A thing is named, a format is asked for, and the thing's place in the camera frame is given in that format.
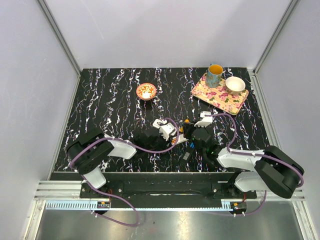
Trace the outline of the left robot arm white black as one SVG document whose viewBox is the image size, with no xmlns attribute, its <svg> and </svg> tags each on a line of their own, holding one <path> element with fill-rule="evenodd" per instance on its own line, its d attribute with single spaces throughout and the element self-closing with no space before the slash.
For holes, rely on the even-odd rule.
<svg viewBox="0 0 320 240">
<path fill-rule="evenodd" d="M 98 198 L 108 193 L 107 180 L 102 174 L 99 165 L 106 157 L 123 158 L 130 160 L 146 149 L 151 152 L 163 151 L 171 147 L 176 130 L 160 130 L 149 128 L 138 131 L 132 141 L 118 141 L 103 134 L 101 130 L 93 129 L 76 140 L 66 148 L 70 160 L 69 167 L 76 170 L 91 184 L 91 192 Z"/>
</svg>

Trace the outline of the white remote orange batteries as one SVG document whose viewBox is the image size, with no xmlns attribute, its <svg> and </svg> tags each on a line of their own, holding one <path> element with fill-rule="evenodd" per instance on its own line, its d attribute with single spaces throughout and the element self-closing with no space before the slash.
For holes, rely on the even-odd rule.
<svg viewBox="0 0 320 240">
<path fill-rule="evenodd" d="M 184 135 L 179 135 L 178 137 L 173 137 L 173 138 L 176 138 L 176 143 L 175 144 L 172 144 L 172 145 L 178 145 L 178 144 L 181 144 L 181 143 L 184 143 L 186 142 L 188 139 L 184 137 Z"/>
</svg>

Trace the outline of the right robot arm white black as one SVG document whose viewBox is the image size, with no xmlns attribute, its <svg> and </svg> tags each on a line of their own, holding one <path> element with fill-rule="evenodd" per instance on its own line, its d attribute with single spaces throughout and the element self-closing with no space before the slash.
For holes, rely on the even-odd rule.
<svg viewBox="0 0 320 240">
<path fill-rule="evenodd" d="M 190 145 L 183 158 L 189 161 L 194 151 L 202 155 L 202 163 L 210 170 L 215 168 L 237 169 L 228 181 L 227 192 L 239 198 L 249 191 L 271 191 L 289 199 L 296 188 L 303 184 L 304 169 L 274 145 L 260 150 L 237 150 L 215 144 L 213 136 L 197 123 L 185 122 L 183 136 Z"/>
</svg>

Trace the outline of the white remote black batteries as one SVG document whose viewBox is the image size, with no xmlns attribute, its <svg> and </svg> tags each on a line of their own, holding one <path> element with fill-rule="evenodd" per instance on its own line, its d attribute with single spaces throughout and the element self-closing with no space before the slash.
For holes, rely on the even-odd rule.
<svg viewBox="0 0 320 240">
<path fill-rule="evenodd" d="M 156 129 L 159 129 L 161 126 L 165 125 L 167 123 L 164 119 L 155 119 L 152 123 L 152 126 Z"/>
</svg>

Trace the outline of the orange handled screwdriver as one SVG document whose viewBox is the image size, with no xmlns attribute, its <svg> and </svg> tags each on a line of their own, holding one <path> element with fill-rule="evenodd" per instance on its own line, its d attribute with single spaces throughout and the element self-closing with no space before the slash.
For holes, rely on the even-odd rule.
<svg viewBox="0 0 320 240">
<path fill-rule="evenodd" d="M 179 133 L 180 134 L 186 134 L 190 128 L 190 121 L 188 119 L 185 119 L 181 126 L 179 127 Z"/>
</svg>

